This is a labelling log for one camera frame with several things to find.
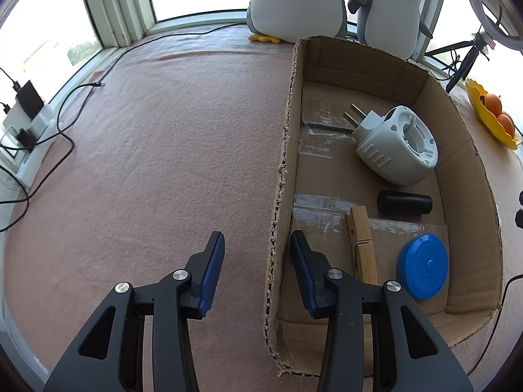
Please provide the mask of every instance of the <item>yellow penguin feet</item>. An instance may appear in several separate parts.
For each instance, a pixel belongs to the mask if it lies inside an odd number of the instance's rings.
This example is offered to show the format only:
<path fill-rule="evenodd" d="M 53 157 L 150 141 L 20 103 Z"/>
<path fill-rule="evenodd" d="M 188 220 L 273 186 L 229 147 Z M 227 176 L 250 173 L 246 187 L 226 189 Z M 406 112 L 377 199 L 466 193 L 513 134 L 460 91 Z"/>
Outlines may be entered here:
<path fill-rule="evenodd" d="M 271 41 L 273 44 L 279 44 L 280 39 L 275 37 L 270 37 L 268 35 L 262 35 L 262 34 L 251 34 L 249 35 L 249 41 L 260 41 L 261 43 L 268 43 Z"/>

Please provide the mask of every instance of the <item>penguin plush toy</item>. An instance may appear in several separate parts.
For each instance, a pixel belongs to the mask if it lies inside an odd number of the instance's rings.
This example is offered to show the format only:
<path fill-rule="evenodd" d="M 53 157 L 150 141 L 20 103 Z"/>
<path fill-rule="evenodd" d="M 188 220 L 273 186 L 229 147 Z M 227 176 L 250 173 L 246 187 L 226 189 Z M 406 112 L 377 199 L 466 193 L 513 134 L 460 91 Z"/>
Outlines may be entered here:
<path fill-rule="evenodd" d="M 250 0 L 247 25 L 252 41 L 295 43 L 313 35 L 345 38 L 347 12 L 344 0 Z"/>
<path fill-rule="evenodd" d="M 418 31 L 432 38 L 419 17 L 421 0 L 349 0 L 349 11 L 357 15 L 358 40 L 407 60 L 414 52 Z"/>

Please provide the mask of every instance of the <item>power plug adapter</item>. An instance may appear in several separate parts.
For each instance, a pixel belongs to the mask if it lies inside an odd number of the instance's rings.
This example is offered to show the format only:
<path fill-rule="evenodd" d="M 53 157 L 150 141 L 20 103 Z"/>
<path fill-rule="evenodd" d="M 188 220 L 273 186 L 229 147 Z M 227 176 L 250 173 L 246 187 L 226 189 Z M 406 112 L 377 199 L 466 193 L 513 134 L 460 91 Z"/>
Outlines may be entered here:
<path fill-rule="evenodd" d="M 408 107 L 397 106 L 385 116 L 365 114 L 354 104 L 350 108 L 363 118 L 358 122 L 344 114 L 356 128 L 352 134 L 358 144 L 356 154 L 376 174 L 399 186 L 413 186 L 435 168 L 436 141 Z"/>

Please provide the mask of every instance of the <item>blue lid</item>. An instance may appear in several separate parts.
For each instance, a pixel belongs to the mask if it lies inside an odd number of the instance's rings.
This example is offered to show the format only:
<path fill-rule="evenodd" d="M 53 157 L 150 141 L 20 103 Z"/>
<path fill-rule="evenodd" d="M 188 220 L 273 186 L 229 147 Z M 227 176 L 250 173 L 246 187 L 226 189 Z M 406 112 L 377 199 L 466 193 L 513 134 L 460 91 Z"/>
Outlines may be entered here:
<path fill-rule="evenodd" d="M 423 234 L 407 243 L 397 260 L 397 280 L 416 299 L 438 293 L 449 267 L 445 246 L 435 235 Z"/>

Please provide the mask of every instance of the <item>tripod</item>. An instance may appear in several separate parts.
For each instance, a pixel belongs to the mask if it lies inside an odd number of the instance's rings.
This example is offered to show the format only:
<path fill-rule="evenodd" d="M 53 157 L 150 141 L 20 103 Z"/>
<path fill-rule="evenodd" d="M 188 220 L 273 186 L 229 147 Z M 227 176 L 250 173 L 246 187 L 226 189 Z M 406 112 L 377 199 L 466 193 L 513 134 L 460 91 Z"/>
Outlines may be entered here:
<path fill-rule="evenodd" d="M 432 50 L 430 52 L 425 53 L 425 56 L 432 57 L 433 59 L 437 60 L 441 64 L 445 65 L 447 68 L 454 69 L 454 74 L 450 76 L 450 81 L 448 82 L 447 86 L 445 87 L 445 91 L 447 93 L 450 93 L 450 91 L 454 88 L 454 86 L 458 83 L 460 79 L 465 79 L 466 76 L 469 74 L 470 70 L 472 69 L 472 65 L 474 65 L 474 62 L 478 58 L 480 52 L 483 51 L 483 49 L 487 46 L 487 42 L 483 36 L 484 32 L 476 34 L 476 37 L 474 40 L 471 41 L 461 41 L 456 44 L 450 44 L 442 48 L 438 48 L 436 50 Z M 459 69 L 456 70 L 456 66 L 452 65 L 446 65 L 441 60 L 437 59 L 436 55 L 446 52 L 451 52 L 455 50 L 459 50 L 460 48 L 465 48 L 471 46 L 471 49 L 466 54 L 464 59 L 461 62 L 461 65 L 459 66 Z"/>

